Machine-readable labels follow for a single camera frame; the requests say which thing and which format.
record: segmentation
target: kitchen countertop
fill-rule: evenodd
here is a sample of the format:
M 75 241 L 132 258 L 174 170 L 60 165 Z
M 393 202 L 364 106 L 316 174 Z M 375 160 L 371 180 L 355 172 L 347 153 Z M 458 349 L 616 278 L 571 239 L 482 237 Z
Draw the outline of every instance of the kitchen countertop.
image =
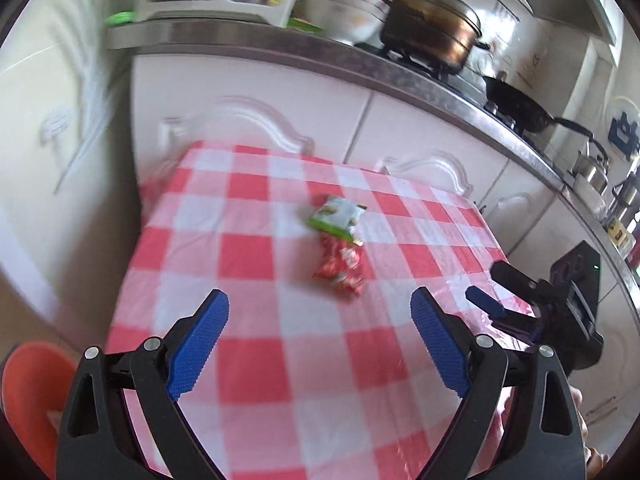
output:
M 619 275 L 640 324 L 640 287 L 609 235 L 556 172 L 520 137 L 441 83 L 336 41 L 261 23 L 165 18 L 108 30 L 112 50 L 137 54 L 206 54 L 261 60 L 332 76 L 386 94 L 453 124 L 532 173 L 559 194 L 593 232 Z

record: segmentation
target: cloth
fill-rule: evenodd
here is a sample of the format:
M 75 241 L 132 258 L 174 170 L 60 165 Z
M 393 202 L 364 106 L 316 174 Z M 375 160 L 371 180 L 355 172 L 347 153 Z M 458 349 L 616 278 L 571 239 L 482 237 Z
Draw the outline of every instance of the cloth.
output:
M 322 247 L 305 222 L 328 194 L 368 208 L 356 231 L 367 279 L 356 299 L 312 279 Z M 504 255 L 465 198 L 318 158 L 200 142 L 148 210 L 107 350 L 163 336 L 213 288 L 228 294 L 229 322 L 179 404 L 229 480 L 414 480 L 460 402 L 411 320 L 419 286 L 473 332 L 523 348 L 465 299 L 476 285 L 530 314 L 491 281 Z M 146 457 L 166 472 L 136 397 L 127 400 Z M 501 432 L 497 413 L 479 468 Z

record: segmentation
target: white cabinet door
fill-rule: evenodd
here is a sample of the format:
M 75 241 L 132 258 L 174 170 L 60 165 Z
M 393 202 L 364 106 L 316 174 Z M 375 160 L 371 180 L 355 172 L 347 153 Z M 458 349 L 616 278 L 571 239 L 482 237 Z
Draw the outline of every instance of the white cabinet door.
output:
M 587 421 L 610 413 L 625 393 L 640 383 L 638 315 L 617 285 L 598 306 L 596 327 L 604 339 L 600 362 L 571 375 L 570 383 L 582 391 L 580 411 Z
M 431 114 L 375 94 L 347 163 L 418 180 L 479 202 L 506 157 Z
M 342 162 L 370 95 L 331 77 L 259 61 L 137 56 L 132 114 L 138 179 L 200 139 Z
M 553 191 L 515 162 L 509 161 L 482 200 L 480 211 L 500 247 L 509 256 L 538 222 L 553 198 Z
M 556 197 L 538 223 L 511 252 L 509 263 L 533 280 L 548 280 L 551 265 L 583 240 L 600 252 L 590 232 L 574 212 Z M 601 258 L 599 301 L 617 283 L 606 256 Z

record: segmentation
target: frying pan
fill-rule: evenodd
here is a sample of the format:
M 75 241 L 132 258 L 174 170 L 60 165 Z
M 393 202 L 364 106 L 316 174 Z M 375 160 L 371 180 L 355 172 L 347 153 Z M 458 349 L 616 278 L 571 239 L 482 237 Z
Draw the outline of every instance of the frying pan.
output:
M 532 134 L 538 134 L 552 124 L 560 124 L 593 140 L 593 134 L 584 126 L 562 117 L 552 117 L 531 97 L 517 88 L 493 77 L 484 77 L 486 98 L 494 102 L 501 113 L 516 121 L 519 127 Z

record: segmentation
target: red chair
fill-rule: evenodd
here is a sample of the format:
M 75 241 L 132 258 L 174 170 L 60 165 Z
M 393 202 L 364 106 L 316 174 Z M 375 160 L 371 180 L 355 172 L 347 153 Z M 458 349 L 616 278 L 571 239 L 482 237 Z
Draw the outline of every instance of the red chair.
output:
M 58 432 L 49 413 L 64 410 L 76 368 L 64 352 L 45 342 L 17 346 L 2 368 L 0 396 L 4 416 L 50 480 L 56 477 Z

